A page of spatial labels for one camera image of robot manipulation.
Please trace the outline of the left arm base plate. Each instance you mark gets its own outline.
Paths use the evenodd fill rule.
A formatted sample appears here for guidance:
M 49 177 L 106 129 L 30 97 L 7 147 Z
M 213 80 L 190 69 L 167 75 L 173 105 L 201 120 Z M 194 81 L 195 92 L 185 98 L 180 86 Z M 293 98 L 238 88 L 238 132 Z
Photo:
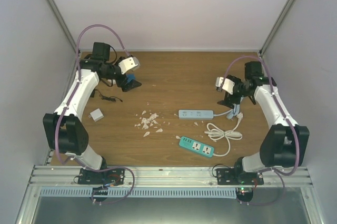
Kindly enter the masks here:
M 125 169 L 117 168 L 105 172 L 94 172 L 81 168 L 73 181 L 78 185 L 118 186 L 124 183 Z

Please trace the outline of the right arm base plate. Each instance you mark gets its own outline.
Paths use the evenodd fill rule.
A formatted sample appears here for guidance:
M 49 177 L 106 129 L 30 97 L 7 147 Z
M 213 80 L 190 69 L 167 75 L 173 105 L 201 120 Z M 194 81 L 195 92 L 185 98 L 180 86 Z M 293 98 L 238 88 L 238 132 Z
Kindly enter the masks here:
M 255 172 L 245 172 L 241 168 L 228 167 L 222 164 L 215 165 L 211 174 L 216 178 L 218 185 L 257 186 L 264 185 L 262 175 Z

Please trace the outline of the aluminium rail frame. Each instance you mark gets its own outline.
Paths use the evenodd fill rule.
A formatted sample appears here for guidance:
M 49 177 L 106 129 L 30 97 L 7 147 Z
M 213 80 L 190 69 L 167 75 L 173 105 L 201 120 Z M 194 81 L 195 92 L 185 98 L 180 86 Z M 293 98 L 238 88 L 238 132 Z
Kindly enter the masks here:
M 176 135 L 198 134 L 179 120 L 181 106 L 214 106 L 211 83 L 240 52 L 267 41 L 287 0 L 53 0 L 68 30 L 113 28 L 141 61 L 142 87 L 125 105 L 93 100 L 106 118 L 88 123 L 91 145 L 109 162 L 133 165 L 141 187 L 203 184 L 209 162 L 182 150 Z

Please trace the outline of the teal power strip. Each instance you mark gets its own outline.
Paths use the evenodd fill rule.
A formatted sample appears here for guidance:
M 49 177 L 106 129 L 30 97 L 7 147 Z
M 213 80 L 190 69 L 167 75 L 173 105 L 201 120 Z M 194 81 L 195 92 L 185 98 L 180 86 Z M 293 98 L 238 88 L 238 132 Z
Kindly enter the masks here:
M 181 137 L 179 146 L 207 158 L 213 157 L 214 154 L 214 148 L 212 146 L 185 136 Z

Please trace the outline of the blue cube adapter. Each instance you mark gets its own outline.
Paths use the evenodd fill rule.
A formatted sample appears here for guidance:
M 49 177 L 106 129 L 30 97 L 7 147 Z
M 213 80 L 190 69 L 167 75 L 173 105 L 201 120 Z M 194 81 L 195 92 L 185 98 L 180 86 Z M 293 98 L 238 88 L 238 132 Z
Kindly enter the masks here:
M 134 74 L 128 74 L 127 75 L 127 82 L 130 83 L 133 80 L 135 80 L 135 75 Z

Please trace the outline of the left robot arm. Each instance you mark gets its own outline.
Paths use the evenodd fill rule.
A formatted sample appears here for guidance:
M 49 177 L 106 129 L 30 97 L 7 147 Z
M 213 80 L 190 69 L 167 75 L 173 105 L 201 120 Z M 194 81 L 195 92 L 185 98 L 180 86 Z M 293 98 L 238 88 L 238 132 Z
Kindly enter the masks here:
M 110 61 L 111 46 L 95 42 L 91 54 L 79 60 L 80 69 L 62 103 L 52 114 L 45 114 L 43 126 L 48 145 L 57 154 L 75 159 L 91 170 L 90 178 L 97 184 L 108 180 L 103 157 L 89 145 L 89 136 L 82 124 L 85 106 L 102 79 L 113 80 L 123 92 L 140 87 L 141 83 L 127 73 L 140 67 L 139 60 L 127 55 Z

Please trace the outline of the light blue power strip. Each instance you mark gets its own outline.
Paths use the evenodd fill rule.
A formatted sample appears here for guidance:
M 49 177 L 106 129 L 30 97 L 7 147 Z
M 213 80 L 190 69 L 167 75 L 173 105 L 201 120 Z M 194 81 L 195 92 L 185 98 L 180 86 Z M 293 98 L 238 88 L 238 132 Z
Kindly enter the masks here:
M 211 120 L 214 118 L 214 112 L 212 110 L 180 109 L 178 116 L 179 119 Z

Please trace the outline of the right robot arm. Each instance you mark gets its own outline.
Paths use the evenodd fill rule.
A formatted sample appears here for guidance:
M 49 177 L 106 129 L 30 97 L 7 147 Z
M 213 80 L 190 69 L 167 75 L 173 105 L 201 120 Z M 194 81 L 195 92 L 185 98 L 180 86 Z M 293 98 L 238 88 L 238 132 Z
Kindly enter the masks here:
M 250 61 L 244 65 L 244 79 L 233 75 L 218 77 L 217 91 L 224 91 L 224 99 L 218 104 L 234 109 L 242 98 L 260 105 L 269 131 L 260 150 L 239 158 L 233 167 L 233 178 L 240 185 L 246 184 L 266 171 L 291 176 L 302 165 L 309 140 L 309 129 L 292 118 L 278 92 L 277 84 L 262 61 Z

